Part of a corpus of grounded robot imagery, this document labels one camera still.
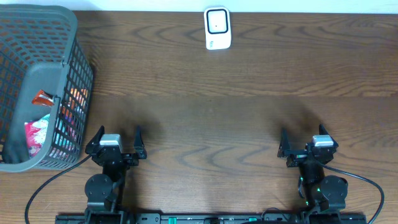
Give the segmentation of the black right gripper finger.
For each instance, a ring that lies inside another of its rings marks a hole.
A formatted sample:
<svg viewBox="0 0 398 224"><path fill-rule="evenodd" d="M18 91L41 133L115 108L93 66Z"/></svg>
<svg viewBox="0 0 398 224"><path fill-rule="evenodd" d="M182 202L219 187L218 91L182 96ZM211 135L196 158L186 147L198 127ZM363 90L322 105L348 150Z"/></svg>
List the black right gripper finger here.
<svg viewBox="0 0 398 224"><path fill-rule="evenodd" d="M324 125L320 124L318 127L319 135L321 140L332 140L333 138L329 135Z"/></svg>
<svg viewBox="0 0 398 224"><path fill-rule="evenodd" d="M282 129L277 157L279 158L288 157L290 153L291 153L291 146L288 139L287 131L285 129Z"/></svg>

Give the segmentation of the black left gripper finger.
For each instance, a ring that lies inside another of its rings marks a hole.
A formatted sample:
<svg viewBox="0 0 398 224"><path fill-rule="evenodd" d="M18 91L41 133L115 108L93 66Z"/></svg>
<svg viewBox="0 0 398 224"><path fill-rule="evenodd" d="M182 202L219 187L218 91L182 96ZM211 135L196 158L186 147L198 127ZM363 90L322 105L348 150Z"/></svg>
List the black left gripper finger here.
<svg viewBox="0 0 398 224"><path fill-rule="evenodd" d="M100 141L104 135L104 126L101 126L94 137L89 141L85 147L85 153L87 155L96 155L101 149Z"/></svg>
<svg viewBox="0 0 398 224"><path fill-rule="evenodd" d="M134 147L135 154L137 155L138 159L147 159L147 151L146 151L144 142L142 140L140 126L138 126L136 128L136 135L135 135L133 147Z"/></svg>

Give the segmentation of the orange white snack packet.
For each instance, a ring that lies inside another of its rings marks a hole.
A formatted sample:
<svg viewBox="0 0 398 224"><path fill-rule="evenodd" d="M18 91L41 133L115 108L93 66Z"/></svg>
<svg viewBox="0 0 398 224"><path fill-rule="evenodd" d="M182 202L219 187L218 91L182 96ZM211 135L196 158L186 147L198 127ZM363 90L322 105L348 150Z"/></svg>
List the orange white snack packet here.
<svg viewBox="0 0 398 224"><path fill-rule="evenodd" d="M71 88L61 102L61 112L66 117L72 117L72 113L83 114L88 98L87 89Z"/></svg>

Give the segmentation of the red purple snack bag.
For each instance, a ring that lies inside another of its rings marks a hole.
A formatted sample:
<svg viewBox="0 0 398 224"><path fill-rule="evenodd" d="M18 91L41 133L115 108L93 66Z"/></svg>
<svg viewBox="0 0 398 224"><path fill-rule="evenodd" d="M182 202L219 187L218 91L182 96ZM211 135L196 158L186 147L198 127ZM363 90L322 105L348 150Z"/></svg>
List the red purple snack bag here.
<svg viewBox="0 0 398 224"><path fill-rule="evenodd" d="M35 157L45 142L50 115L47 114L37 121L24 124L25 138L29 157Z"/></svg>

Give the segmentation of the brown orange snack packet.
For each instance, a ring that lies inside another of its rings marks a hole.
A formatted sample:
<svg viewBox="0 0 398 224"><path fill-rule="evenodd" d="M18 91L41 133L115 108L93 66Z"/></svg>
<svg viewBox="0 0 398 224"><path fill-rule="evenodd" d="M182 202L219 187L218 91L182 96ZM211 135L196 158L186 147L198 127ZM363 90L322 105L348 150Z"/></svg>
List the brown orange snack packet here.
<svg viewBox="0 0 398 224"><path fill-rule="evenodd" d="M40 105L40 106L53 106L54 103L54 96L46 91L39 90L37 94L34 96L32 100L33 105Z"/></svg>

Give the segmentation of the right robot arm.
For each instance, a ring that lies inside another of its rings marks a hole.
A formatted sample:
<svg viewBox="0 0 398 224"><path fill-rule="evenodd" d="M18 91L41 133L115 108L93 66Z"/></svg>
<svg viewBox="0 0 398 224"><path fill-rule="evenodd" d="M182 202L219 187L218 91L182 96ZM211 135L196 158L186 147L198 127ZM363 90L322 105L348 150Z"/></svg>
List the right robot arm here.
<svg viewBox="0 0 398 224"><path fill-rule="evenodd" d="M337 147L323 125L303 149L293 149L287 131L281 131L277 157L287 159L287 167L299 168L298 192L307 203L298 217L301 223L341 223L340 210L346 207L348 182L335 175L326 176L323 167L333 160Z"/></svg>

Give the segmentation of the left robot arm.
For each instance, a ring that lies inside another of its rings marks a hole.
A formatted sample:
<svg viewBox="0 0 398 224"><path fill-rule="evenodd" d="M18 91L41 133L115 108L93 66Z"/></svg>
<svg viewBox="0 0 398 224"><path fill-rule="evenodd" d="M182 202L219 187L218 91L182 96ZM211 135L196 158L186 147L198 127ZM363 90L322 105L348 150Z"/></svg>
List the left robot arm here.
<svg viewBox="0 0 398 224"><path fill-rule="evenodd" d="M126 172L147 158L140 127L136 128L133 153L123 153L121 136L106 134L101 126L86 145L85 152L103 168L85 184L85 223L135 223L135 217L121 206Z"/></svg>

